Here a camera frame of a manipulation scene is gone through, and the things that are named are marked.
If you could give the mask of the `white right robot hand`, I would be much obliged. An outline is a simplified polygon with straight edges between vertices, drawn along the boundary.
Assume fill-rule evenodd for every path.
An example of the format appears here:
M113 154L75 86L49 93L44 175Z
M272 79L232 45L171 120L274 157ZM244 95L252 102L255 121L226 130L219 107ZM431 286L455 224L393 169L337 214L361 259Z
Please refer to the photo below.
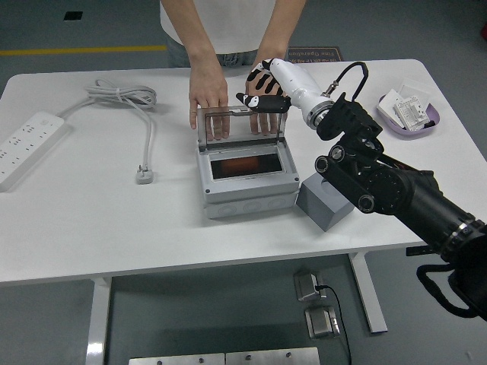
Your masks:
M256 89L264 87L263 95L238 93L236 98L257 113L285 113L291 106L301 110L303 120L316 129L333 106L310 74L300 66L282 59L267 59L259 63L247 77L248 81L262 76Z

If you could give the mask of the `person's right hand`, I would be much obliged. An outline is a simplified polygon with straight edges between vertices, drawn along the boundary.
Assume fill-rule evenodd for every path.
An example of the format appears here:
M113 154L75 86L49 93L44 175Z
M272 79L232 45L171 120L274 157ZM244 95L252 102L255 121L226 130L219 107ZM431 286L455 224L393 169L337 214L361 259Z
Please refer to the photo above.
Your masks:
M189 125L197 127L198 108L228 105L228 84L218 62L201 61L191 64L189 77Z

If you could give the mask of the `person's left hand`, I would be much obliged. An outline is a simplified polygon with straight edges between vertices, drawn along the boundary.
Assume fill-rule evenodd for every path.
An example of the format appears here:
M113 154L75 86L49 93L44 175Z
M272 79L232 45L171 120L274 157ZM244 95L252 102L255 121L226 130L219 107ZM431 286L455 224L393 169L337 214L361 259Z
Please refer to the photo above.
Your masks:
M279 95L280 85L264 71L257 73L252 80L245 82L245 92L252 96ZM250 130L254 135L272 135L277 132L276 114L260 113L250 117Z

